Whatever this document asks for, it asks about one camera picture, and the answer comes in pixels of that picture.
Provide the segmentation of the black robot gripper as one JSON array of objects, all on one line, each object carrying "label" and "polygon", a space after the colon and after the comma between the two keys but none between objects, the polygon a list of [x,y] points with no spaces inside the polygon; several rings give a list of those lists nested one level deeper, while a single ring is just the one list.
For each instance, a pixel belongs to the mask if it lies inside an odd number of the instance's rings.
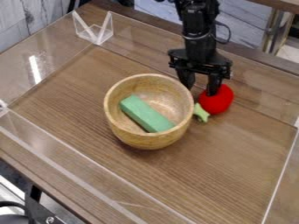
[{"label": "black robot gripper", "polygon": [[169,67],[175,69],[181,84],[192,89],[195,74],[208,75],[207,96],[219,92],[221,79],[231,78],[232,61],[215,52],[204,62],[191,60],[184,49],[168,51]]}]

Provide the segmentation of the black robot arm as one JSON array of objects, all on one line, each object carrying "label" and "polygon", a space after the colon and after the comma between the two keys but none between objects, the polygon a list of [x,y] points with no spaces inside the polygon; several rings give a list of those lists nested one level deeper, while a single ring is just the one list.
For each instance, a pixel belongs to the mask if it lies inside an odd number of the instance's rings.
[{"label": "black robot arm", "polygon": [[220,3],[217,0],[173,0],[173,4],[181,20],[184,48],[168,51],[168,65],[188,89],[195,84],[195,74],[205,74],[207,96],[213,96],[223,80],[231,78],[232,67],[232,61],[217,52]]}]

